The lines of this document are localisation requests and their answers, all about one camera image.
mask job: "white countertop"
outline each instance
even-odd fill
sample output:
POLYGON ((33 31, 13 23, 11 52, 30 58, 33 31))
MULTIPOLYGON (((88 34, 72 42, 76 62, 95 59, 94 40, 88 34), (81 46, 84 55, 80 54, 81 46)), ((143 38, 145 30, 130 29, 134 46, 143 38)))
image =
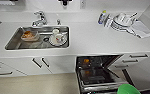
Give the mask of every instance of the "white countertop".
POLYGON ((31 24, 30 22, 0 24, 0 58, 150 52, 150 38, 140 39, 127 32, 107 29, 93 22, 62 23, 70 29, 68 48, 6 50, 5 46, 17 28, 30 27, 31 24))

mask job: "drawer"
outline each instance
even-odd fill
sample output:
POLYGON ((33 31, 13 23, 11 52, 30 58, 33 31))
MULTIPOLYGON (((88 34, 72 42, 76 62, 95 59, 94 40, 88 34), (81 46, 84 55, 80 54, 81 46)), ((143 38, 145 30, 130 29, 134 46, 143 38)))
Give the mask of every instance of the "drawer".
POLYGON ((150 53, 127 53, 121 56, 117 61, 113 63, 116 64, 136 64, 146 58, 150 57, 150 53))
POLYGON ((0 77, 26 76, 19 71, 0 63, 0 77))
POLYGON ((111 65, 108 67, 110 70, 122 70, 122 69, 127 69, 131 65, 128 64, 116 64, 116 65, 111 65))

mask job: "cabinet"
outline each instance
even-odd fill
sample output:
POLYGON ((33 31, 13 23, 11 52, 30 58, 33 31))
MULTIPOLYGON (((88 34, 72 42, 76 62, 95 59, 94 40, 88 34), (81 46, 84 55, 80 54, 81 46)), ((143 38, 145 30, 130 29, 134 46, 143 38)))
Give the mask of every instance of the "cabinet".
POLYGON ((25 76, 25 74, 0 62, 0 77, 15 77, 15 76, 25 76))
POLYGON ((1 58, 0 61, 26 75, 51 74, 41 57, 1 58))
POLYGON ((53 74, 58 73, 73 73, 75 72, 76 56, 47 56, 44 57, 48 61, 49 70, 53 74))
POLYGON ((75 72, 76 56, 1 58, 0 61, 26 75, 58 74, 75 72))
POLYGON ((125 69, 129 66, 139 63, 140 61, 150 57, 150 52, 148 53, 126 53, 123 54, 118 60, 116 60, 109 69, 118 70, 125 69))

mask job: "gray floor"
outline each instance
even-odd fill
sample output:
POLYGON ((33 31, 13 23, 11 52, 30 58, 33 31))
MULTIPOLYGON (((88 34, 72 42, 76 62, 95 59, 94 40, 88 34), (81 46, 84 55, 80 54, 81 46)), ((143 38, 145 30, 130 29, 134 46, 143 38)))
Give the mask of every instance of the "gray floor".
POLYGON ((11 77, 0 78, 0 94, 79 94, 79 87, 75 73, 11 77))

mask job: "stainless steel sink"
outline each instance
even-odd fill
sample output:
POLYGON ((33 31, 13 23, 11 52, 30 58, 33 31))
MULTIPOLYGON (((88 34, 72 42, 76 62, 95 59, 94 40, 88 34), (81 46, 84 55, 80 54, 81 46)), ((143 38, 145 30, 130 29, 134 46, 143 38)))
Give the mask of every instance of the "stainless steel sink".
POLYGON ((6 50, 18 50, 18 49, 47 49, 47 48, 67 48, 69 46, 69 27, 67 26, 46 26, 46 27, 20 27, 17 29, 11 40, 6 45, 6 50), (59 33, 67 36, 67 41, 60 46, 54 46, 48 38, 53 34, 53 29, 59 29, 59 33), (40 38, 37 41, 23 41, 21 36, 25 31, 38 32, 40 38))

